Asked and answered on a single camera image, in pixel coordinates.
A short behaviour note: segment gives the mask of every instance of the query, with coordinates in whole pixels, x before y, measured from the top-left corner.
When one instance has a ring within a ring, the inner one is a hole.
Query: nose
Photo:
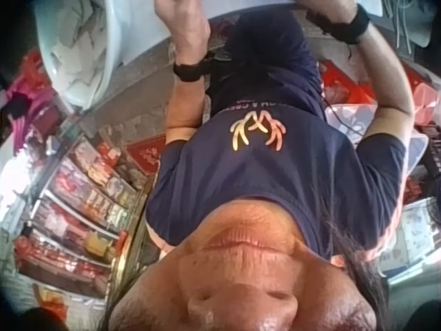
[[[297,308],[297,299],[290,293],[267,292],[247,284],[198,293],[188,303],[192,321],[231,331],[289,330]]]

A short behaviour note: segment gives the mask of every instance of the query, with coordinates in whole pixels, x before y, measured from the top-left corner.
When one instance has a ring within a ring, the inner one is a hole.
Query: black wristband
[[[325,34],[330,34],[335,39],[356,45],[360,42],[360,37],[366,32],[371,19],[362,5],[358,5],[356,17],[351,23],[332,23],[327,17],[309,11],[307,19],[316,24]]]
[[[186,64],[180,64],[178,66],[175,62],[173,72],[181,81],[193,83],[211,72],[211,64],[211,53],[209,53],[201,62],[191,66]]]

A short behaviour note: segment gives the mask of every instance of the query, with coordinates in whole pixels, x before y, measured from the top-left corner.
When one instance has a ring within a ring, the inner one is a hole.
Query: lips
[[[281,252],[277,243],[274,243],[274,240],[269,238],[267,234],[244,227],[222,230],[207,242],[204,250],[219,250],[241,245],[259,250]]]

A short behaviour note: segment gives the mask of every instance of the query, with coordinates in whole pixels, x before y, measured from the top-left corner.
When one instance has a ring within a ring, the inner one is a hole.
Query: sleeve
[[[176,198],[176,172],[181,152],[187,142],[173,141],[165,146],[161,154],[156,182],[145,205],[145,220],[164,241],[170,243],[170,219],[172,202]]]
[[[361,173],[349,178],[351,189],[339,219],[340,226],[370,250],[391,225],[400,200],[407,150],[394,136],[381,133],[362,140],[356,152]]]

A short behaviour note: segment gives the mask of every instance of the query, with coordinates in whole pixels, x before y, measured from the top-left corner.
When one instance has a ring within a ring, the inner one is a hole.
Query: glass display case
[[[14,240],[19,274],[105,299],[145,202],[110,159],[80,134],[41,177],[38,197]]]

